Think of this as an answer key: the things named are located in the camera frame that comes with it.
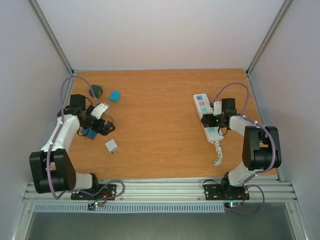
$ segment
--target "white block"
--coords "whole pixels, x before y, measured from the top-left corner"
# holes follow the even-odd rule
[[[115,140],[111,139],[110,141],[107,141],[105,144],[106,148],[110,153],[114,153],[115,150],[118,149],[118,145],[116,144]]]

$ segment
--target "gray floor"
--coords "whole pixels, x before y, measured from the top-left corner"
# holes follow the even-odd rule
[[[254,212],[248,204],[241,210]],[[33,214],[27,240],[292,240],[284,203],[257,216],[226,213]]]

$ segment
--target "black mounting plate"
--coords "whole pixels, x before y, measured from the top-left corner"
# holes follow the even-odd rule
[[[222,194],[221,185],[219,184],[206,184],[204,185],[204,195],[205,200],[214,201],[214,200],[243,200],[244,198],[240,195],[242,194],[245,200],[249,200],[249,193],[245,193],[245,189],[243,187],[239,188],[239,191],[231,196],[230,198],[224,197]]]
[[[104,186],[104,184],[99,184],[99,189],[101,189]],[[103,189],[110,197],[113,197],[117,194],[117,185],[116,184],[108,184],[107,186],[104,187]],[[95,194],[97,192],[97,190],[95,189],[86,189],[85,190],[88,193],[92,193]],[[97,199],[103,199],[105,198],[105,194],[103,192],[100,192],[98,195],[96,196],[91,196],[82,192],[78,192],[78,193],[72,193],[71,194],[71,200],[97,200]]]

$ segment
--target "dark green block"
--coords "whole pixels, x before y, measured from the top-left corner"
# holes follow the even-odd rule
[[[93,89],[93,92],[94,92],[94,95],[96,96],[96,98],[100,98],[102,93],[104,92],[102,90],[102,87],[100,87],[99,85],[91,85],[92,89]],[[89,88],[89,94],[91,97],[93,97],[92,95],[92,92],[91,92],[91,89]]]

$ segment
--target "cyan cube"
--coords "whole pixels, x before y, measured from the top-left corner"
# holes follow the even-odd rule
[[[109,99],[111,101],[118,102],[120,96],[121,96],[121,93],[119,91],[112,91]]]

